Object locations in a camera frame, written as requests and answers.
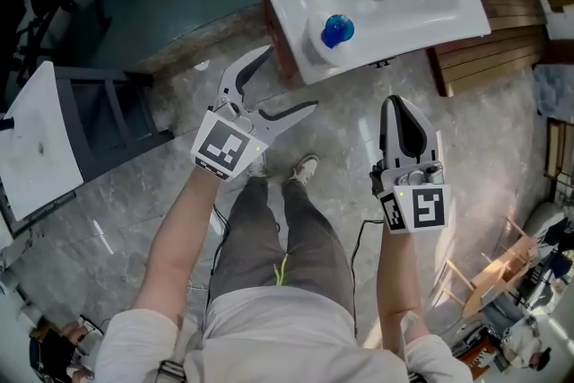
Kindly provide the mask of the person's grey trousers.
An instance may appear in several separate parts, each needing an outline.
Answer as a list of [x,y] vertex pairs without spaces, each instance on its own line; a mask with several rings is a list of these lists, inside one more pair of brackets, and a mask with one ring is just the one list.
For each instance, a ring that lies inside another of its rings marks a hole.
[[280,244],[267,205],[266,179],[250,178],[243,187],[230,211],[230,230],[210,281],[212,298],[274,286],[276,276],[283,274],[285,286],[322,295],[352,313],[352,271],[333,226],[300,183],[283,182],[282,194],[287,249]]

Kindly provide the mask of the person's right shoe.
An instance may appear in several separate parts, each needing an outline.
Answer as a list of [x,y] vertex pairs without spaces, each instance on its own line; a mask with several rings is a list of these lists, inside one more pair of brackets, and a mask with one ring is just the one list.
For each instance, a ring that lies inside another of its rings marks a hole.
[[318,164],[319,159],[315,154],[306,155],[291,169],[288,181],[296,181],[305,187],[315,175]]

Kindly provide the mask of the light wooden frame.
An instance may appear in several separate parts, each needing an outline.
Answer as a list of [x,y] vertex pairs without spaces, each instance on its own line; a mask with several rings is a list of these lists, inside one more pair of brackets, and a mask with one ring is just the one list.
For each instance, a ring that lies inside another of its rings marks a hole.
[[518,233],[519,238],[509,248],[502,246],[502,254],[489,260],[490,263],[474,278],[466,278],[449,259],[445,262],[447,270],[463,283],[468,295],[462,300],[448,289],[447,283],[443,283],[438,299],[447,295],[458,304],[462,308],[462,319],[478,314],[502,293],[512,288],[526,274],[538,255],[536,240],[529,237],[510,217],[506,216],[505,221]]

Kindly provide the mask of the person's right forearm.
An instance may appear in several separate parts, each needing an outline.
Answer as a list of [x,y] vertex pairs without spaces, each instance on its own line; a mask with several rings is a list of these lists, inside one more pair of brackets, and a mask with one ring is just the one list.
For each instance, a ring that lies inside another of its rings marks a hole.
[[400,323],[408,312],[416,314],[418,320],[409,330],[406,342],[428,333],[422,321],[422,298],[413,235],[392,234],[386,224],[383,226],[376,294],[385,349],[398,352],[402,337]]

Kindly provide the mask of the person's white shirt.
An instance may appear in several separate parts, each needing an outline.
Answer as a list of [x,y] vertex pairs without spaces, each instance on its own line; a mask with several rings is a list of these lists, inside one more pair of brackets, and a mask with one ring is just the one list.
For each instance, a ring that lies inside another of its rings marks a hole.
[[[171,357],[178,330],[163,315],[116,315],[95,365],[95,383],[151,383]],[[238,290],[215,299],[201,342],[183,361],[187,383],[472,383],[470,370],[436,335],[404,357],[360,347],[352,316],[334,301],[287,286]]]

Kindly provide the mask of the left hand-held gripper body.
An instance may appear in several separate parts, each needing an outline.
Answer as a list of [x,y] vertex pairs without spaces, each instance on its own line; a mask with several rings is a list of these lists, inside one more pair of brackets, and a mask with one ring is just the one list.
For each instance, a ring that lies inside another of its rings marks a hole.
[[204,114],[191,154],[196,166],[221,181],[231,181],[270,145],[270,130],[256,111],[243,104],[244,95],[220,91]]

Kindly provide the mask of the wooden pallet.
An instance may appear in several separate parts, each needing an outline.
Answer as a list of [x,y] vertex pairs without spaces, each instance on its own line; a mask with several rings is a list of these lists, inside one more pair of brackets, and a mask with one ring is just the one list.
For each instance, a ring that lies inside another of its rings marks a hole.
[[[301,0],[285,12],[263,0],[284,81],[292,88],[357,87],[396,57],[424,51],[437,92],[454,97],[538,63],[548,39],[539,0]],[[347,16],[354,34],[343,67],[312,65],[301,50],[311,16]]]

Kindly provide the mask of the white bottle blue pump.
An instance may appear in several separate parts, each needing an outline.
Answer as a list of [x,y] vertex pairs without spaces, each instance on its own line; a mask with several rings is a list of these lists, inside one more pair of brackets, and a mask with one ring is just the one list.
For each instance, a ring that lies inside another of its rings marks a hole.
[[312,65],[343,67],[350,57],[346,42],[353,34],[354,25],[343,14],[311,16],[302,34],[301,50]]

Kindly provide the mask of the person's left shoe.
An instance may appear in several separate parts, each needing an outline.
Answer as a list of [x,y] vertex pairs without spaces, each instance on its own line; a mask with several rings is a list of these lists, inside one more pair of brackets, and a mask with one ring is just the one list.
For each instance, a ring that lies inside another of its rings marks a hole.
[[267,167],[265,153],[258,155],[247,167],[246,172],[249,178],[267,179]]

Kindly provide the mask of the person's shoe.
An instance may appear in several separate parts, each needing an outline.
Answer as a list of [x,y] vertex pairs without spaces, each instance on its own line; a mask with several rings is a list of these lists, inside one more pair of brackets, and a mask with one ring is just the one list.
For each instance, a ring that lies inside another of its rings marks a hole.
[[291,169],[288,181],[296,181],[305,187],[315,175],[318,164],[319,159],[315,154],[306,155]]
[[258,155],[247,167],[246,172],[249,178],[267,179],[267,167],[265,153]]

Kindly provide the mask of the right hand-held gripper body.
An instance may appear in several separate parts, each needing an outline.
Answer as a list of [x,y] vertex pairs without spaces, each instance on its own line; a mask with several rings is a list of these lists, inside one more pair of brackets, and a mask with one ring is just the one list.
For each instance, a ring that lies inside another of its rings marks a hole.
[[437,231],[448,226],[451,187],[440,160],[399,168],[383,161],[370,172],[372,194],[384,211],[392,234]]

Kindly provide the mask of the white rectangular board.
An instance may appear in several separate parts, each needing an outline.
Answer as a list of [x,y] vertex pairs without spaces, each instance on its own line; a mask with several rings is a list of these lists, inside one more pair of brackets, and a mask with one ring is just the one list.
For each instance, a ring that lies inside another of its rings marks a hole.
[[84,183],[65,127],[54,65],[42,63],[6,116],[0,132],[0,180],[17,221]]

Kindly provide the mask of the person's left forearm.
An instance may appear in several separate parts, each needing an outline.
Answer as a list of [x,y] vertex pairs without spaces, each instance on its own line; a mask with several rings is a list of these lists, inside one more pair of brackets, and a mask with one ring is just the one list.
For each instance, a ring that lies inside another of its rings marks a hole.
[[134,309],[157,312],[179,324],[187,283],[202,252],[220,180],[194,168],[153,240]]

